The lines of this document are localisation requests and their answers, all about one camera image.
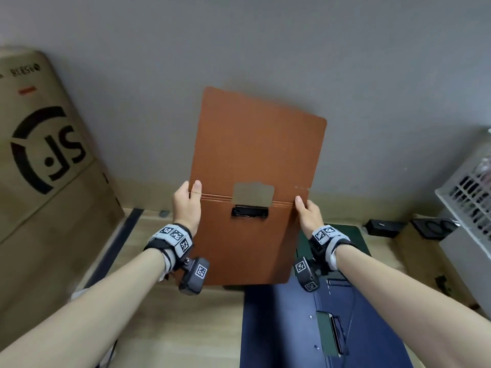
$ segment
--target person's right arm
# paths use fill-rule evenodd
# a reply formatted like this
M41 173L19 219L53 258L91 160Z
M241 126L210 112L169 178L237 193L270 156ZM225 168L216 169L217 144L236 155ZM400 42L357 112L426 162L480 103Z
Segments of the person's right arm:
M311 237L323 226L320 210L311 201L295 203ZM335 256L343 275L427 368L491 367L489 320L353 246L340 245Z

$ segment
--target dark blue strip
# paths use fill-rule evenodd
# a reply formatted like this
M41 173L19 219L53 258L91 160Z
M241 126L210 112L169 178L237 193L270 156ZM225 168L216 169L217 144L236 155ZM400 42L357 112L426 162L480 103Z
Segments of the dark blue strip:
M99 262L94 273L92 274L89 281L85 285L85 288L90 288L98 281L106 277L107 273L109 272L109 269L114 263L114 260L116 259L119 252L121 251L121 248L123 247L124 243L128 239L128 236L130 236L131 231L137 224L138 219L140 218L142 213L143 213L143 209L135 208L131 211L130 215L126 218L125 222L123 223L123 226L120 228L118 235L116 235L116 237L114 238L114 241L112 242L111 246L107 250L106 254L104 254L104 257Z

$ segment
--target clipboard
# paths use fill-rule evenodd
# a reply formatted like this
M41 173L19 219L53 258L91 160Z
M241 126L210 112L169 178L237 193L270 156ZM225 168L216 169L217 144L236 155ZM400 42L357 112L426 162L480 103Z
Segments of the clipboard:
M204 90L189 185L203 186L193 257L210 261L205 284L288 281L300 231L294 199L308 197L326 124L285 105ZM234 186L253 182L274 187L270 206L233 202Z

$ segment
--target gray wall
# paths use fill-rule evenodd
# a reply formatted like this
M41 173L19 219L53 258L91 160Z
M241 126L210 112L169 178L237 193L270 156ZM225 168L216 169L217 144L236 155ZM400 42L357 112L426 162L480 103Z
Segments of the gray wall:
M491 0L1 0L0 43L47 53L122 179L189 177L207 85L328 119L320 193L431 198L491 123Z

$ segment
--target clipboard clip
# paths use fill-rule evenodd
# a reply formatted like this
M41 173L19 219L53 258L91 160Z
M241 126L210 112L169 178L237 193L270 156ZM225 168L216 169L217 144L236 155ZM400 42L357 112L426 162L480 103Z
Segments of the clipboard clip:
M232 208L232 217L267 218L269 209L263 206L236 205Z

